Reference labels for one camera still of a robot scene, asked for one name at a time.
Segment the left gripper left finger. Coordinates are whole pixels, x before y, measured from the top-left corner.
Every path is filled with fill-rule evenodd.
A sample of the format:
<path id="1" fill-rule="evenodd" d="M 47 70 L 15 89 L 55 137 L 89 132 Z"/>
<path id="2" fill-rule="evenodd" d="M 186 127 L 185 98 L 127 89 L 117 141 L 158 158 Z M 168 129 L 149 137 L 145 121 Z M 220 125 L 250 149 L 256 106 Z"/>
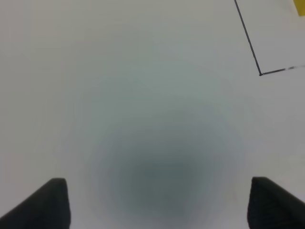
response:
<path id="1" fill-rule="evenodd" d="M 52 178 L 0 218 L 2 229 L 68 229 L 71 210 L 64 178 Z"/>

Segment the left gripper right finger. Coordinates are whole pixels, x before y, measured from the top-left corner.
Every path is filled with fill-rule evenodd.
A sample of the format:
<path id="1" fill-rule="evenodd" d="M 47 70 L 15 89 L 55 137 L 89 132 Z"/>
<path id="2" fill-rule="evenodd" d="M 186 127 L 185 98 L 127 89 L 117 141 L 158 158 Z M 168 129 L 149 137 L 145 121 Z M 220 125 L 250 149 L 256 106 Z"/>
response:
<path id="1" fill-rule="evenodd" d="M 250 229 L 304 229 L 305 203 L 266 177 L 253 177 L 247 209 Z"/>

